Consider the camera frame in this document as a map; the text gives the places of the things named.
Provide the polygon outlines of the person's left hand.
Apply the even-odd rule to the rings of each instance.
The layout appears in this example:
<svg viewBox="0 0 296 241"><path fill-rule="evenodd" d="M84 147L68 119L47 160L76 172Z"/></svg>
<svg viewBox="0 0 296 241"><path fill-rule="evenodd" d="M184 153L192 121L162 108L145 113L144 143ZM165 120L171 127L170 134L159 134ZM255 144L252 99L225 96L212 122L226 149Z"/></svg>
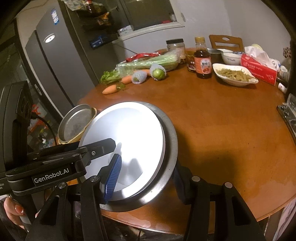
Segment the person's left hand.
<svg viewBox="0 0 296 241"><path fill-rule="evenodd" d="M4 210L7 214L7 217L15 225L19 226L22 229L26 229L21 217L27 216L25 209L11 197L7 197L4 201Z"/></svg>

